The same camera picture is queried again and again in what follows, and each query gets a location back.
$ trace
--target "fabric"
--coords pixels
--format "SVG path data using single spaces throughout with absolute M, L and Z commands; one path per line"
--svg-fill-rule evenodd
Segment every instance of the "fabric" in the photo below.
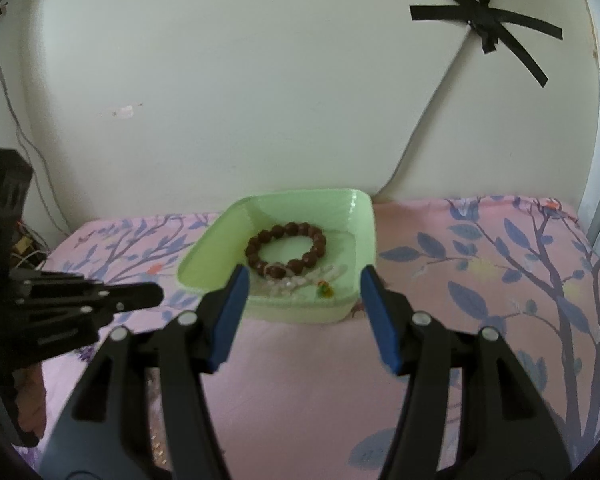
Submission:
M 198 298 L 178 288 L 174 273 L 214 218 L 90 222 L 46 268 L 160 283 L 160 307 L 118 315 L 102 335 L 122 323 L 159 328 L 195 308 Z M 378 205 L 376 225 L 388 287 L 454 330 L 496 326 L 552 410 L 573 465 L 580 462 L 600 438 L 600 259 L 573 212 L 555 200 L 512 196 L 427 200 Z M 93 352 L 44 363 L 49 426 L 41 450 Z M 450 374 L 440 466 L 455 458 L 459 375 Z M 377 478 L 406 388 L 379 361 L 360 307 L 328 325 L 244 319 L 229 361 L 203 384 L 225 460 L 241 480 Z

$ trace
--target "floral pattern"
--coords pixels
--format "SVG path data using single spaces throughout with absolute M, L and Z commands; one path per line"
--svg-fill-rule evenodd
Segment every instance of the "floral pattern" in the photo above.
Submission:
M 386 206 L 404 216 L 421 207 Z M 382 275 L 392 283 L 398 273 L 408 276 L 398 290 L 414 300 L 422 286 L 441 288 L 422 307 L 450 328 L 496 327 L 577 465 L 600 439 L 600 258 L 559 200 L 493 196 L 427 202 L 427 210 L 429 228 L 412 231 L 407 222 L 404 244 L 387 229 L 394 246 L 379 253 Z
M 378 270 L 387 287 L 453 330 L 497 327 L 546 400 L 573 465 L 579 463 L 600 439 L 600 259 L 574 213 L 558 200 L 516 196 L 394 203 L 376 206 L 375 213 Z M 194 214 L 90 222 L 51 255 L 46 268 L 107 283 L 159 283 L 165 292 L 161 306 L 116 315 L 102 335 L 122 323 L 135 331 L 160 328 L 198 304 L 195 295 L 178 287 L 174 275 L 179 259 L 215 218 Z M 362 308 L 359 303 L 343 323 L 293 331 L 243 322 L 231 359 L 204 381 L 230 469 L 259 480 L 279 478 L 284 470 L 288 480 L 295 480 L 293 472 L 307 470 L 308 460 L 315 468 L 311 471 L 330 468 L 334 480 L 378 477 L 406 382 L 379 367 Z M 33 465 L 95 350 L 82 348 L 44 364 L 49 430 L 39 450 L 27 451 Z M 333 369 L 337 381 L 324 368 L 322 352 L 331 352 L 339 363 Z M 459 370 L 451 370 L 449 382 L 440 467 L 454 462 L 458 445 Z M 284 384 L 284 393 L 272 384 Z M 361 390 L 357 384 L 367 386 Z M 330 396 L 340 402 L 317 400 Z M 361 410 L 362 417 L 354 416 Z M 242 424 L 259 438 L 239 438 Z M 281 427 L 320 437 L 298 436 L 301 444 L 294 448 L 280 438 Z M 256 461 L 250 472 L 256 464 L 251 453 L 260 448 L 272 455 Z M 298 478 L 316 478 L 317 473 L 306 474 Z

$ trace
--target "light green plastic container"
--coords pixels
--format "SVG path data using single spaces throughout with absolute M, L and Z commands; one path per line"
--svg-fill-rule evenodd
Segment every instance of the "light green plastic container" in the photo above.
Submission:
M 247 240 L 263 229 L 309 222 L 323 229 L 327 253 L 319 266 L 345 265 L 331 282 L 333 298 L 318 298 L 315 286 L 290 296 L 249 296 L 245 316 L 289 323 L 329 323 L 347 316 L 360 297 L 360 272 L 376 262 L 376 226 L 369 195 L 355 189 L 319 189 L 250 196 L 234 203 L 202 235 L 178 267 L 182 286 L 203 294 L 222 288 L 236 264 L 247 265 Z M 311 246 L 307 237 L 283 237 L 260 250 L 269 262 L 298 258 Z

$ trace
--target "cable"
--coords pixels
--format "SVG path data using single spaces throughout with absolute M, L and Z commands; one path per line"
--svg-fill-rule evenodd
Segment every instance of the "cable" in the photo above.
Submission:
M 27 160 L 29 161 L 29 164 L 31 165 L 31 167 L 33 168 L 33 163 L 31 160 L 31 156 L 29 154 L 29 150 L 27 150 L 27 147 L 23 144 L 22 142 L 22 138 L 24 138 L 27 143 L 35 150 L 35 152 L 38 154 L 38 156 L 40 157 L 40 160 L 42 161 L 42 166 L 45 170 L 45 174 L 46 174 L 46 179 L 49 183 L 49 189 L 51 190 L 51 195 L 54 199 L 54 201 L 56 202 L 56 207 L 58 208 L 58 212 L 60 213 L 60 216 L 62 217 L 62 220 L 64 220 L 64 223 L 67 225 L 67 227 L 69 227 L 69 222 L 67 221 L 66 217 L 64 216 L 64 213 L 62 212 L 62 210 L 60 209 L 60 204 L 58 201 L 58 196 L 56 195 L 56 190 L 54 188 L 53 182 L 51 181 L 51 176 L 49 173 L 49 166 L 46 163 L 46 158 L 44 157 L 44 155 L 42 154 L 42 152 L 40 152 L 40 150 L 38 149 L 38 147 L 29 139 L 29 137 L 26 136 L 26 134 L 24 133 L 22 126 L 20 126 L 20 121 L 18 120 L 18 117 L 16 115 L 15 110 L 13 109 L 13 105 L 11 104 L 11 99 L 9 97 L 9 92 L 7 90 L 7 81 L 4 78 L 4 72 L 2 70 L 2 65 L 0 64 L 0 83 L 2 85 L 2 91 L 4 92 L 4 97 L 7 101 L 7 107 L 9 109 L 9 113 L 11 114 L 11 117 L 13 118 L 13 121 L 16 123 L 16 140 L 18 141 L 18 145 L 24 150 L 26 156 L 27 156 Z M 38 176 L 36 174 L 36 171 L 33 171 L 33 180 L 36 184 L 36 189 L 38 190 L 38 194 L 40 195 L 40 200 L 42 201 L 42 205 L 45 208 L 46 214 L 49 216 L 49 219 L 51 220 L 51 223 L 55 226 L 56 229 L 58 229 L 58 231 L 60 231 L 63 235 L 65 236 L 69 236 L 69 233 L 62 229 L 58 223 L 56 222 L 56 220 L 54 219 L 54 216 L 51 214 L 51 211 L 49 210 L 46 202 L 45 202 L 45 197 L 42 194 L 42 190 L 40 189 L 40 182 L 38 179 Z
M 42 235 L 39 232 L 32 229 L 22 221 L 18 223 L 18 226 L 20 227 L 20 234 L 23 234 L 37 241 L 43 247 L 43 249 L 46 249 L 47 252 L 51 251 L 51 249 L 49 248 L 49 244 L 46 243 L 46 240 L 42 237 Z
M 44 254 L 45 255 L 45 261 L 46 261 L 46 251 L 33 251 L 31 254 L 27 254 L 27 256 L 25 256 L 24 258 L 22 256 L 20 256 L 17 253 L 11 253 L 11 256 L 15 256 L 16 258 L 19 258 L 20 261 L 16 264 L 15 267 L 13 267 L 14 269 L 17 269 L 18 267 L 20 267 L 23 263 L 25 263 L 30 257 L 32 257 L 34 254 Z
M 466 29 L 466 31 L 464 33 L 464 38 L 462 38 L 462 43 L 458 47 L 458 50 L 456 51 L 456 54 L 455 54 L 454 58 L 451 60 L 451 63 L 449 63 L 449 66 L 447 67 L 444 75 L 440 79 L 440 82 L 438 83 L 438 86 L 436 86 L 436 89 L 433 91 L 433 94 L 431 94 L 431 97 L 429 98 L 429 101 L 427 102 L 427 105 L 424 107 L 424 110 L 420 114 L 420 117 L 418 118 L 418 122 L 416 123 L 416 125 L 415 125 L 415 127 L 413 129 L 413 132 L 411 133 L 411 137 L 409 137 L 409 140 L 407 140 L 407 144 L 404 147 L 404 151 L 402 152 L 402 155 L 400 156 L 400 159 L 398 159 L 398 163 L 395 165 L 394 172 L 391 174 L 391 176 L 389 177 L 389 179 L 384 183 L 384 186 L 382 186 L 378 190 L 378 192 L 376 192 L 371 197 L 373 200 L 377 199 L 380 195 L 382 195 L 382 193 L 384 193 L 386 191 L 386 189 L 390 186 L 390 184 L 393 183 L 393 181 L 395 180 L 395 177 L 398 175 L 398 173 L 400 173 L 400 167 L 401 167 L 404 159 L 407 157 L 407 153 L 409 152 L 409 148 L 413 145 L 413 139 L 416 137 L 416 132 L 418 131 L 420 125 L 423 123 L 424 117 L 426 117 L 427 114 L 430 113 L 430 109 L 432 107 L 432 104 L 436 101 L 436 96 L 440 92 L 440 89 L 442 88 L 443 83 L 446 81 L 447 77 L 449 76 L 449 73 L 451 72 L 451 69 L 456 64 L 456 61 L 460 57 L 460 53 L 464 49 L 464 46 L 466 45 L 467 41 L 471 37 L 471 32 L 472 32 L 471 27 L 467 27 L 467 29 Z

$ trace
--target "bracelet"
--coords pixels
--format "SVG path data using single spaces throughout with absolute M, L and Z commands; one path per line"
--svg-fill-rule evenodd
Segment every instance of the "bracelet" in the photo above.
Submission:
M 313 241 L 313 245 L 308 252 L 302 255 L 302 258 L 294 258 L 289 260 L 286 265 L 281 263 L 270 264 L 260 258 L 258 252 L 264 244 L 268 244 L 274 238 L 282 238 L 287 236 L 308 236 Z M 274 225 L 270 231 L 260 231 L 256 236 L 250 238 L 247 243 L 247 248 L 244 250 L 247 256 L 247 262 L 252 269 L 264 276 L 270 276 L 276 280 L 284 278 L 287 274 L 301 274 L 307 268 L 315 267 L 318 259 L 324 256 L 326 252 L 327 238 L 324 237 L 322 229 L 314 225 L 303 222 L 297 224 L 289 222 L 284 227 L 282 225 Z

